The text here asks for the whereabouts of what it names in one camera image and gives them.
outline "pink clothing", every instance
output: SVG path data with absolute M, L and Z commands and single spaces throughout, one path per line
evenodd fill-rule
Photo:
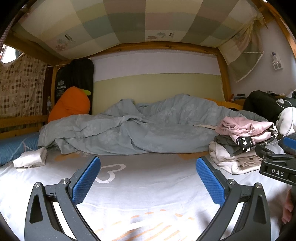
M 245 117 L 225 117 L 216 127 L 220 135 L 230 136 L 235 143 L 239 137 L 251 137 L 253 145 L 271 138 L 268 128 L 273 126 L 269 121 L 248 120 Z

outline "blue pillow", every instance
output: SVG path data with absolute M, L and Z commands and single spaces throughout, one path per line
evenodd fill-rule
M 38 149 L 39 132 L 0 140 L 0 166 L 12 161 L 25 151 Z

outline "window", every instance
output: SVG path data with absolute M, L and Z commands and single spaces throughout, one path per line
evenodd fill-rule
M 17 59 L 22 52 L 7 46 L 7 45 L 3 45 L 3 48 L 0 52 L 0 61 L 2 63 L 9 63 L 11 61 L 14 61 L 15 59 Z

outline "wall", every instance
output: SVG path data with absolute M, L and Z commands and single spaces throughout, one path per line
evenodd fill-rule
M 220 75 L 141 74 L 95 82 L 92 114 L 105 111 L 121 99 L 153 103 L 182 93 L 224 100 Z
M 185 51 L 132 51 L 92 58 L 93 114 L 121 99 L 152 103 L 176 94 L 224 100 L 217 58 Z
M 275 21 L 260 29 L 264 54 L 253 71 L 243 80 L 235 83 L 231 77 L 232 93 L 245 93 L 254 90 L 274 91 L 288 94 L 296 88 L 296 61 L 291 47 Z M 274 70 L 270 54 L 277 51 L 283 69 Z

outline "patchwork fabric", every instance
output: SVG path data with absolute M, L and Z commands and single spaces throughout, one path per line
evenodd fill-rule
M 22 54 L 0 63 L 0 118 L 42 115 L 46 63 Z
M 145 41 L 219 47 L 240 80 L 262 55 L 253 31 L 262 19 L 251 0 L 37 0 L 12 33 L 61 59 Z

